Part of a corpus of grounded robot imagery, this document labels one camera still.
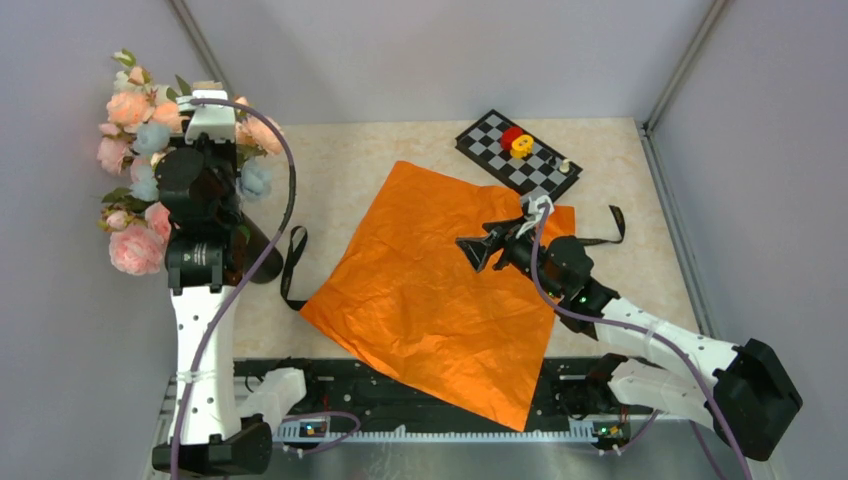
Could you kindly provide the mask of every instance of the chessboard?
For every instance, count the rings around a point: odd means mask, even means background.
[[[577,181],[583,169],[523,128],[525,134],[533,137],[533,151],[524,158],[513,158],[501,148],[500,138],[514,126],[517,125],[491,110],[456,137],[456,148],[519,195],[548,195],[556,201]]]

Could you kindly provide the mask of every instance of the white wall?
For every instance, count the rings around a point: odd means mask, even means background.
[[[188,1],[233,87],[284,124],[644,119],[710,3]]]
[[[164,276],[109,264],[97,124],[113,51],[203,71],[164,2],[4,2],[0,44],[0,477],[134,480],[176,335]]]
[[[658,133],[720,330],[771,344],[804,407],[789,478],[844,478],[848,2],[734,2]]]

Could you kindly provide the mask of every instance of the marble tabletop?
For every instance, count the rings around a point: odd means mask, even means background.
[[[454,138],[471,123],[284,127],[298,180],[289,228],[303,225],[309,230],[309,244],[295,271],[291,297],[308,298],[329,277],[395,162],[406,160],[476,185],[499,185],[454,148]],[[517,119],[516,123],[583,167],[577,183],[556,202],[575,207],[579,236],[617,238],[607,206],[618,205],[624,212],[624,243],[590,247],[595,261],[593,276],[645,310],[697,331],[633,119]],[[260,161],[274,173],[274,191],[262,202],[246,204],[244,210],[271,236],[285,208],[288,167],[284,156]],[[285,252],[287,246],[286,234],[278,248]],[[619,350],[575,335],[555,322],[546,355],[591,356],[608,351]],[[233,353],[236,358],[351,357],[286,306],[279,294],[279,279],[267,285],[248,285],[242,293]]]

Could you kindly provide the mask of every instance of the black strap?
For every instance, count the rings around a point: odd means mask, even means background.
[[[295,246],[294,236],[297,235],[299,230],[303,230],[303,236],[300,237],[300,240],[297,242],[297,246]],[[306,227],[298,225],[292,229],[291,237],[289,238],[289,251],[283,264],[283,275],[280,281],[280,295],[283,296],[283,300],[285,300],[286,305],[295,311],[299,311],[304,305],[306,305],[306,300],[290,299],[289,288],[291,288],[291,281],[294,276],[294,267],[297,266],[297,262],[300,261],[300,257],[303,255],[303,249],[306,248],[307,239],[309,239],[309,233],[307,233]]]
[[[624,214],[621,213],[621,209],[616,207],[615,205],[610,205],[610,211],[612,212],[612,218],[615,219],[615,226],[618,227],[618,234],[621,235],[621,238],[618,240],[605,240],[603,238],[577,238],[581,244],[587,247],[591,247],[593,245],[603,245],[604,243],[614,243],[619,244],[624,241],[624,230],[626,225],[624,224]]]

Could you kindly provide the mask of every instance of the orange fabric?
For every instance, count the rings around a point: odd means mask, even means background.
[[[518,194],[398,162],[330,279],[301,310],[406,385],[523,430],[554,314],[515,268],[474,273],[454,244],[521,215]],[[574,234],[558,207],[544,242]]]

